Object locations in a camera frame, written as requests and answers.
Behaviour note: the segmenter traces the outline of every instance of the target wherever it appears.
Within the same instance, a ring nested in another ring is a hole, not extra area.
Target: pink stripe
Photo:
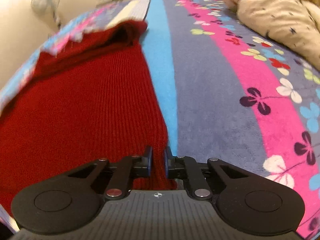
[[[190,14],[199,14],[200,17],[195,18],[197,21],[210,23],[210,21],[218,19],[207,15],[211,12],[210,10],[196,9],[190,0],[181,1],[183,1],[184,7]],[[230,36],[225,34],[227,29],[217,24],[211,23],[210,25],[201,25],[201,27],[204,31],[215,33],[215,35],[210,35],[210,37],[232,66],[244,91],[249,87],[255,87],[261,91],[262,97],[281,97],[276,91],[276,88],[281,86],[281,84],[269,67],[263,61],[240,53],[250,48],[246,43],[240,41],[240,45],[236,46],[226,41],[225,39],[230,39]],[[256,106],[252,107],[252,110],[261,130],[267,157],[281,155],[287,168],[303,162],[306,156],[297,156],[294,153],[293,147],[296,142],[303,142],[301,134],[306,129],[293,106],[294,103],[289,97],[268,98],[264,99],[264,102],[271,107],[271,114],[260,114]],[[318,192],[309,190],[309,179],[317,174],[319,170],[317,165],[309,166],[306,163],[297,165],[296,167],[288,173],[294,178],[294,190],[305,201],[306,212],[298,228],[298,232],[306,237],[311,233],[308,230],[309,219],[320,207]]]

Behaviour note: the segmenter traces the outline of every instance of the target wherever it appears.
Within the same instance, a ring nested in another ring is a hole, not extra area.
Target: crosshair marking
[[[162,193],[160,193],[160,192],[157,192],[157,193],[153,194],[153,196],[155,196],[156,198],[160,198],[160,197],[162,197],[164,195]]]

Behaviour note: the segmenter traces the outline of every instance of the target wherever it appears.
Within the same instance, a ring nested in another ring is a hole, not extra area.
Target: beige blanket
[[[320,0],[224,0],[239,20],[320,70]]]

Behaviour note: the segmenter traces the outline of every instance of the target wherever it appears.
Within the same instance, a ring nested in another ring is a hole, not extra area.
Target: bedsheet
[[[1,90],[0,111],[31,78],[40,50],[104,28],[126,3],[88,12],[49,39]],[[284,46],[242,25],[221,0],[151,0],[141,38],[174,155],[217,157],[296,190],[298,232],[320,232],[320,78]]]

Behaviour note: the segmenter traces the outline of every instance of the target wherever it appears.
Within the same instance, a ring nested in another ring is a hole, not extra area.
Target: white wall
[[[51,16],[39,18],[31,0],[0,0],[0,89],[50,33],[57,31]],[[99,0],[60,0],[63,24],[95,8]]]

